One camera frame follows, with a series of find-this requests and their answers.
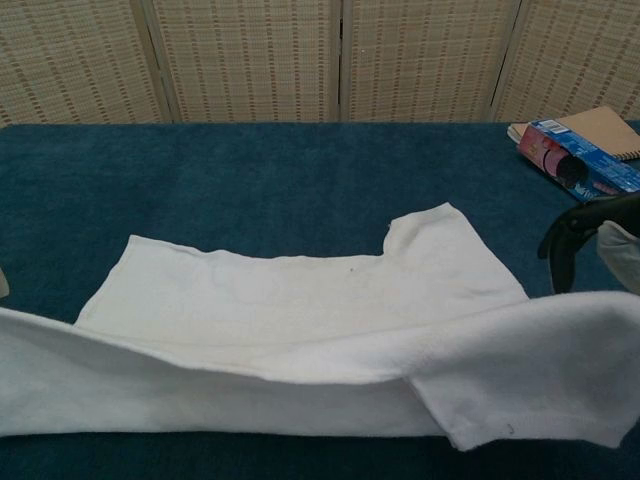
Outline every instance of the table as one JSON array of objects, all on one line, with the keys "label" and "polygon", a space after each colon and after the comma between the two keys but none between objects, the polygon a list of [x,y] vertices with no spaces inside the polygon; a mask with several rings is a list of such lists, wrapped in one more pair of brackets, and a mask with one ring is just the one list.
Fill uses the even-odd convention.
[{"label": "table", "polygon": [[[551,293],[536,247],[575,201],[504,124],[16,126],[0,131],[0,306],[72,323],[129,234],[236,253],[380,254],[389,221],[451,202],[527,293]],[[620,289],[591,244],[576,290]],[[631,478],[618,450],[444,438],[212,432],[0,439],[7,478]]]}]

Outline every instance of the wicker screen panel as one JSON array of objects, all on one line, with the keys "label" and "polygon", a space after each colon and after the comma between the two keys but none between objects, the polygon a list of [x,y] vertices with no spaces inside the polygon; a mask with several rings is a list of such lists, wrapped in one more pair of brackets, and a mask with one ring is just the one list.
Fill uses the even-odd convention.
[{"label": "wicker screen panel", "polygon": [[497,119],[528,121],[602,104],[640,118],[638,0],[531,0],[514,41]]},{"label": "wicker screen panel", "polygon": [[184,121],[334,119],[339,2],[153,4]]},{"label": "wicker screen panel", "polygon": [[128,0],[0,2],[0,125],[159,120]]},{"label": "wicker screen panel", "polygon": [[484,120],[513,12],[512,0],[353,0],[348,118]]}]

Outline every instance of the spiral notebook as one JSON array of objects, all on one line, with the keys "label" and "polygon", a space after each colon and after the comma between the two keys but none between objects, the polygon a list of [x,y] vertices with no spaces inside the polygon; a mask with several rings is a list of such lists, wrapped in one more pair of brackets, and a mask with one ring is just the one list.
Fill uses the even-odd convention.
[{"label": "spiral notebook", "polygon": [[[640,135],[610,107],[594,108],[556,121],[619,160],[640,158]],[[514,142],[520,143],[527,125],[512,123],[507,134]]]}]

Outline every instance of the box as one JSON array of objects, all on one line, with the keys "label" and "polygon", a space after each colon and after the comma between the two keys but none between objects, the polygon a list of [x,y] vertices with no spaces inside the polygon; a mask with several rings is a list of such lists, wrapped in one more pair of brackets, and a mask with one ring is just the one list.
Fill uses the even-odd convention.
[{"label": "box", "polygon": [[518,150],[581,201],[640,190],[640,171],[555,120],[532,122]]}]

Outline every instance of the notebook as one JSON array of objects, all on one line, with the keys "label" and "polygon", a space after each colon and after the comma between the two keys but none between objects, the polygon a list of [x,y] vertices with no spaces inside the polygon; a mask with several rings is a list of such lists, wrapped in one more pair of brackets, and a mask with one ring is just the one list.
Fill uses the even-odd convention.
[{"label": "notebook", "polygon": [[[640,158],[640,135],[614,112],[602,106],[556,120],[595,146],[620,160]],[[512,123],[507,135],[520,143],[528,123]]]}]

